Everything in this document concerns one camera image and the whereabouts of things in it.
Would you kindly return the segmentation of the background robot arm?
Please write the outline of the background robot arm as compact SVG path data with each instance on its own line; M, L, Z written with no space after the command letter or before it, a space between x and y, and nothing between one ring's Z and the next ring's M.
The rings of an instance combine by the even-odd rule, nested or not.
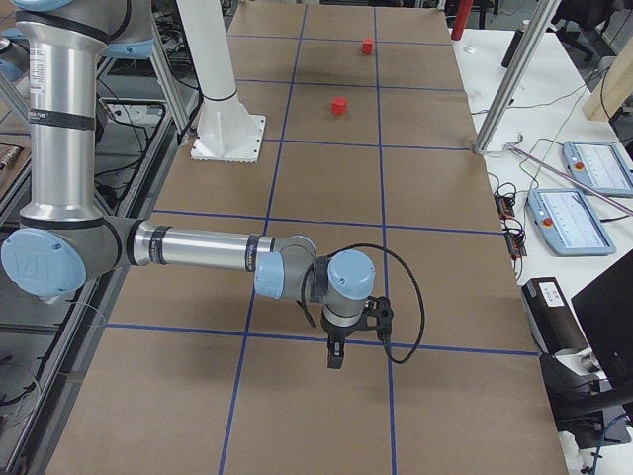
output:
M21 79L29 70L29 42L18 28L1 32L1 73L10 82Z

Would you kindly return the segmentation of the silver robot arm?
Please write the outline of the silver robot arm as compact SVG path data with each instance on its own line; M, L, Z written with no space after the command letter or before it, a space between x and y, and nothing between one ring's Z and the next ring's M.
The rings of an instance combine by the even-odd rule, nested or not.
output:
M124 266L182 264L249 272L258 295L321 307L327 364L345 340L372 330L375 267L355 249L320 256L306 237L178 230L107 216L94 202L97 61L153 53L147 1L20 1L16 23L30 47L31 200L1 248L22 290L56 297Z

